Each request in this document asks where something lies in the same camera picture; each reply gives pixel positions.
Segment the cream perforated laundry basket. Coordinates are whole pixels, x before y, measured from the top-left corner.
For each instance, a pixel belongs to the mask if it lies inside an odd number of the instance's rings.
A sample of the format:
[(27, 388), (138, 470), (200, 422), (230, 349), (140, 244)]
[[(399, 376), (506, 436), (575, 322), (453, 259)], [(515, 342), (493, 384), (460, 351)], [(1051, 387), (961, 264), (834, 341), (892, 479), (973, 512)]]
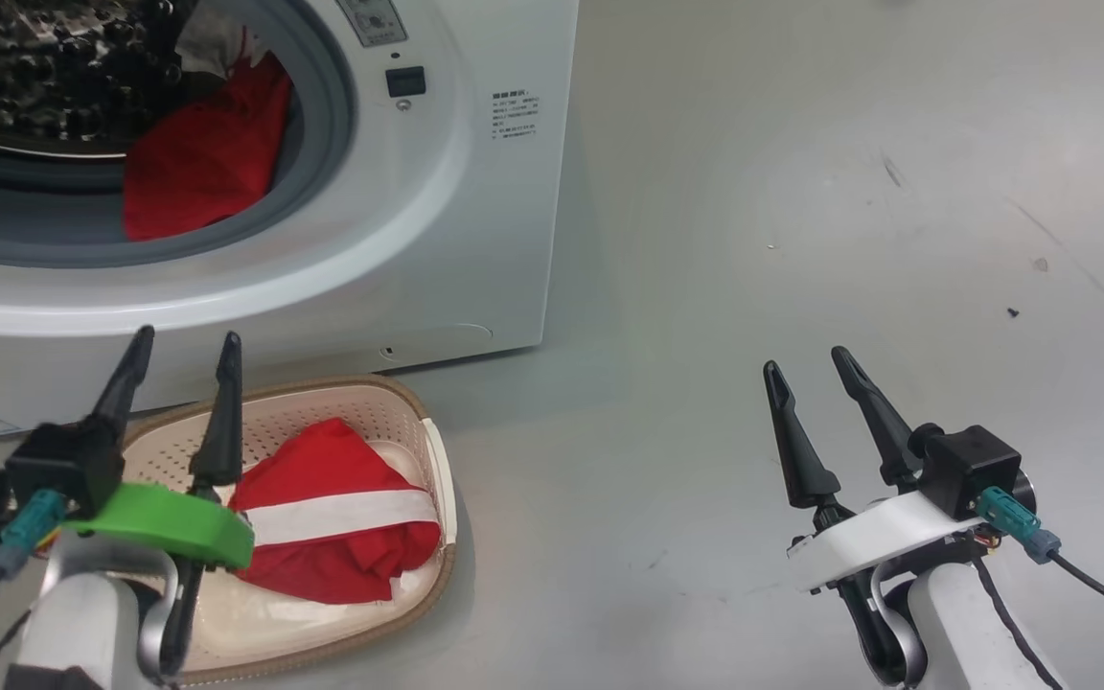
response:
[(415, 625), (442, 598), (456, 558), (457, 505), (440, 432), (399, 381), (347, 376), (255, 390), (242, 399), (242, 466), (285, 442), (340, 420), (404, 480), (429, 496), (442, 537), (432, 556), (391, 580), (391, 599), (326, 606), (252, 586), (223, 569), (198, 590), (192, 643), (180, 684), (258, 679), (325, 664)]

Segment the steel washing machine drum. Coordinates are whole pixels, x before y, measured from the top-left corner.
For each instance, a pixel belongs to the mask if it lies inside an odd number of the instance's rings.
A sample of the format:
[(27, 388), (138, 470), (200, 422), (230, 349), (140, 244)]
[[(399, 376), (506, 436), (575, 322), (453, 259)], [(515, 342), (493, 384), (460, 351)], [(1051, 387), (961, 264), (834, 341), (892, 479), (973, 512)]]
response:
[(0, 151), (120, 158), (187, 100), (200, 0), (0, 0)]

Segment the white washing machine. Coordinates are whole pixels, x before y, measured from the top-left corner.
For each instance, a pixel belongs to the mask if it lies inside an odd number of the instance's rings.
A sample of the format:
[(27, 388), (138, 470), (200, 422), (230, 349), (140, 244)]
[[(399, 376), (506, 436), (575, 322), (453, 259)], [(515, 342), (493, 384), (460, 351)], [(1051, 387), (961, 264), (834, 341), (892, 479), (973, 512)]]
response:
[(211, 396), (229, 332), (254, 388), (539, 344), (580, 0), (393, 1), (408, 39), (355, 35), (349, 148), (302, 214), (180, 261), (0, 265), (0, 420), (82, 420), (142, 326), (136, 412)]

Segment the red garment white striped collar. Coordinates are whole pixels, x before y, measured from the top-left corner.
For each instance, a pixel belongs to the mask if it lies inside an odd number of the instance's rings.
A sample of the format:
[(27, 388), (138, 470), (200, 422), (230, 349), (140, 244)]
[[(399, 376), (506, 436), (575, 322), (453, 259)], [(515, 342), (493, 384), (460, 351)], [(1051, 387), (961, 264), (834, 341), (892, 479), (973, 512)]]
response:
[(176, 238), (261, 201), (288, 130), (288, 70), (238, 17), (198, 1), (176, 55), (180, 104), (126, 155), (123, 226), (131, 242)]

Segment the red garment wide white band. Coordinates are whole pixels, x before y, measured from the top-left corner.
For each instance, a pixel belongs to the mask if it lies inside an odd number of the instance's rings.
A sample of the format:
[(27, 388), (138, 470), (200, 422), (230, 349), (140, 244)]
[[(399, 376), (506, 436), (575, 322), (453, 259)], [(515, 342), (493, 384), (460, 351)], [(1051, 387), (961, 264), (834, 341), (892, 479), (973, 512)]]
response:
[(341, 420), (320, 421), (245, 471), (229, 508), (254, 534), (253, 587), (323, 606), (394, 598), (442, 541), (432, 493)]

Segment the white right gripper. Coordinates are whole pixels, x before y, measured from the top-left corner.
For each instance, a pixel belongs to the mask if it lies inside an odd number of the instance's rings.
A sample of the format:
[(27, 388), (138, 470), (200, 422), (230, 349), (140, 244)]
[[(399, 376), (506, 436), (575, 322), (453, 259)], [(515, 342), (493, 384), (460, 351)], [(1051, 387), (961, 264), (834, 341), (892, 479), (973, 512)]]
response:
[[(916, 486), (923, 460), (909, 448), (911, 429), (875, 381), (867, 375), (843, 346), (831, 350), (834, 367), (847, 396), (862, 411), (864, 423), (880, 454), (881, 478), (888, 486)], [(778, 362), (763, 367), (769, 418), (781, 460), (786, 498), (793, 508), (816, 508), (834, 502), (840, 481), (822, 466), (809, 435), (796, 414), (796, 399)], [(803, 539), (788, 553), (794, 588), (819, 590), (834, 582), (906, 555), (919, 546), (981, 524), (981, 517), (955, 519), (923, 493), (884, 499), (816, 537)]]

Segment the grey rubber door gasket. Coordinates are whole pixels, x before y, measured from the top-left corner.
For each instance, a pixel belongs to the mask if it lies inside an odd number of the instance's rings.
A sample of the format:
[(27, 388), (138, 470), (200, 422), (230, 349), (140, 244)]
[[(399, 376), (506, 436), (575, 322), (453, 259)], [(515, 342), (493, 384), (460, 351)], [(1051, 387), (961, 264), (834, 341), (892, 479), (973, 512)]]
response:
[(257, 32), (293, 83), (270, 192), (250, 209), (176, 238), (129, 241), (126, 153), (113, 160), (0, 151), (0, 265), (106, 269), (180, 261), (282, 227), (302, 214), (343, 160), (355, 96), (354, 28), (335, 0), (210, 0)]

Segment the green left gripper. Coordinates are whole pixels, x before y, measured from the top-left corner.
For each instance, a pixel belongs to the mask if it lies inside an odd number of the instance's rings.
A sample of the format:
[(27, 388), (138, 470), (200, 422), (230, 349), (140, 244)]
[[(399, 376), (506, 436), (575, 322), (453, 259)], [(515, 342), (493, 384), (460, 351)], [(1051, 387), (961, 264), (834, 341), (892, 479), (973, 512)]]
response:
[[(148, 375), (153, 326), (137, 329), (106, 381), (89, 414), (97, 428), (123, 445), (136, 390)], [(217, 360), (217, 393), (202, 445), (190, 459), (194, 490), (226, 488), (242, 477), (242, 341), (224, 337)], [(76, 533), (123, 539), (163, 553), (215, 567), (250, 567), (254, 534), (226, 506), (166, 486), (124, 482), (100, 511), (88, 519), (67, 519)]]

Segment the grey warning label plate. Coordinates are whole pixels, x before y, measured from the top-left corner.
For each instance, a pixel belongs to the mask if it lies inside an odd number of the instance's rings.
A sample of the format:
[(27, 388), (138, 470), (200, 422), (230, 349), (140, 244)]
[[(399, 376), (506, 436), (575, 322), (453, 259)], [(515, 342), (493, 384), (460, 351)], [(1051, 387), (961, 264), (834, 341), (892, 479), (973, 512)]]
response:
[(408, 33), (393, 0), (335, 0), (363, 47), (406, 42)]

